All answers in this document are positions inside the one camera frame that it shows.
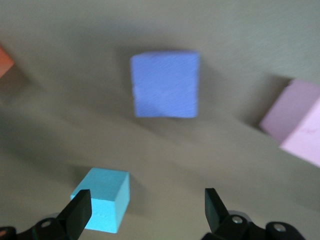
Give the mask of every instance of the table surface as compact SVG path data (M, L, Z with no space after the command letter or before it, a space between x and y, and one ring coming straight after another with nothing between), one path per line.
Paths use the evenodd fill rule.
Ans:
M290 79L320 85L320 1L1 1L0 44L15 60L0 87L0 225L57 213L92 167L129 171L118 234L198 240L205 188L260 227L320 236L320 169L257 124ZM201 54L199 114L136 118L129 59Z

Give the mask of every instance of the block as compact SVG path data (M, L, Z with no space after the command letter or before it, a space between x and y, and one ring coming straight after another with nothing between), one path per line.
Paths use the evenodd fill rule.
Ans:
M90 189L92 216L85 229L117 233L130 201L127 171L92 168L71 195Z
M14 61L0 47L0 78L14 65Z
M133 56L136 117L196 117L199 64L200 56L195 51L153 51Z
M281 149L320 167L320 86L292 80L260 127Z

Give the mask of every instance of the orange block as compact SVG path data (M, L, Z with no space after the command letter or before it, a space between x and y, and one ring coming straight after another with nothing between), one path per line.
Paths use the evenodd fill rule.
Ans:
M14 65L14 61L0 47L0 78Z

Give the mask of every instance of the blue block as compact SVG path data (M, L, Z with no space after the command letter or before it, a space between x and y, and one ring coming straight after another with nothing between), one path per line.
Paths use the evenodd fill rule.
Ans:
M92 216L86 229L117 233L130 201L127 171L92 168L71 195L90 189Z
M200 56L195 51L145 52L131 58L137 117L194 118Z

